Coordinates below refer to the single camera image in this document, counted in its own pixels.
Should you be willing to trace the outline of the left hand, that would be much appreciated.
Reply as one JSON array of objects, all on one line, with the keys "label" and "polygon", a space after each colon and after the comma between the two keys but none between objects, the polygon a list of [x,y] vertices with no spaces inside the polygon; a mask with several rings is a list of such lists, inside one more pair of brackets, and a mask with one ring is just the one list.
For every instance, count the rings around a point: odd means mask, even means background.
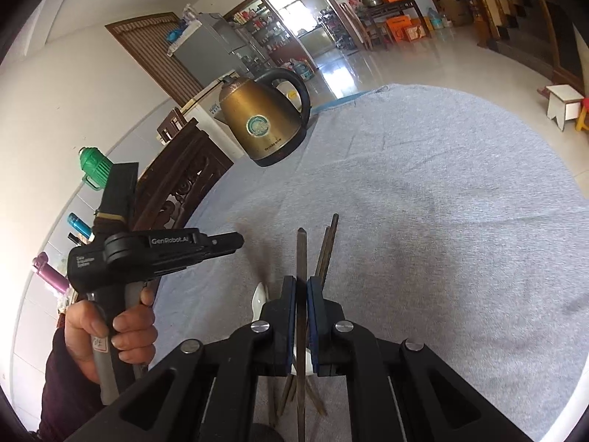
[{"label": "left hand", "polygon": [[[142,289],[140,302],[118,315],[114,321],[114,347],[119,358],[129,364],[148,364],[156,353],[158,333],[154,327],[154,293],[149,287]],[[65,314],[65,344],[70,356],[81,372],[92,382],[98,383],[93,355],[92,338],[105,338],[109,328],[88,300],[69,306]]]}]

